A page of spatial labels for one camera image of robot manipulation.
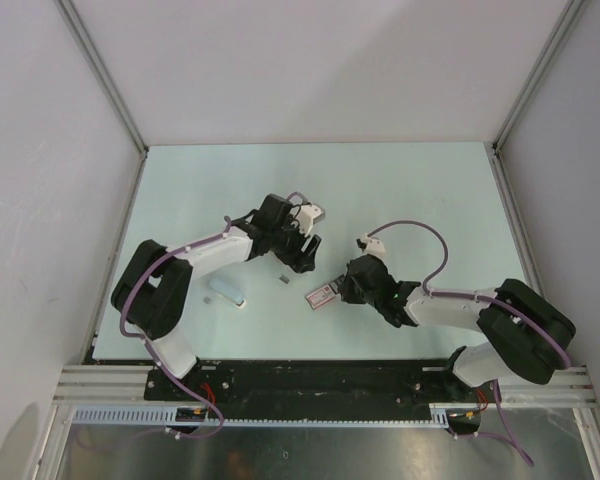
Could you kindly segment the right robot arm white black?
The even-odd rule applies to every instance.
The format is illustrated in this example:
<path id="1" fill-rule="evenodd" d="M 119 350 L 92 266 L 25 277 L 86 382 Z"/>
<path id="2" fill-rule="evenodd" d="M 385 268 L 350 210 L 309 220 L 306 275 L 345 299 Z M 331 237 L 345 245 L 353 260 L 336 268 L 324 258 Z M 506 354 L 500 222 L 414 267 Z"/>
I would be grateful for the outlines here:
<path id="1" fill-rule="evenodd" d="M 453 401 L 502 377 L 545 385 L 556 371 L 572 366 L 567 349 L 575 325 L 516 279 L 487 290 L 434 290 L 427 281 L 396 280 L 381 259 L 365 254 L 347 264 L 339 294 L 348 304 L 371 306 L 396 328 L 454 327 L 483 334 L 484 343 L 460 347 L 447 360 L 441 388 Z"/>

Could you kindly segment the light blue stapler cover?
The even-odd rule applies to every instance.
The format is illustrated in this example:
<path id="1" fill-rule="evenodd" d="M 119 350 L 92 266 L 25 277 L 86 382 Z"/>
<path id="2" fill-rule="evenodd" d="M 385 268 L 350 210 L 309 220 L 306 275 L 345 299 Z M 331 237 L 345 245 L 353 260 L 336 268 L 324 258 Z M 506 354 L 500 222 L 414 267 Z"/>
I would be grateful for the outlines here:
<path id="1" fill-rule="evenodd" d="M 243 308 L 246 304 L 244 293 L 236 286 L 218 277 L 208 281 L 209 288 L 217 295 L 228 301 L 236 308 Z"/>

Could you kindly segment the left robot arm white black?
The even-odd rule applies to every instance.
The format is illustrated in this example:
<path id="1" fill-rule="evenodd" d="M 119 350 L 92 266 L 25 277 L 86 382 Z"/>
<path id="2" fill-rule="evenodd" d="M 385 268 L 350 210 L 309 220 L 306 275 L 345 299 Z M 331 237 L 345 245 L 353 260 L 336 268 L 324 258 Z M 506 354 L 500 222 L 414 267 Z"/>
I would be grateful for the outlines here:
<path id="1" fill-rule="evenodd" d="M 298 203 L 269 194 L 257 209 L 225 219 L 223 230 L 180 247 L 141 242 L 111 293 L 119 329 L 144 342 L 168 374 L 166 387 L 177 398 L 194 397 L 201 376 L 199 357 L 179 327 L 191 283 L 224 267 L 273 254 L 297 274 L 315 269 L 321 237 L 314 227 L 325 210 L 302 196 Z"/>

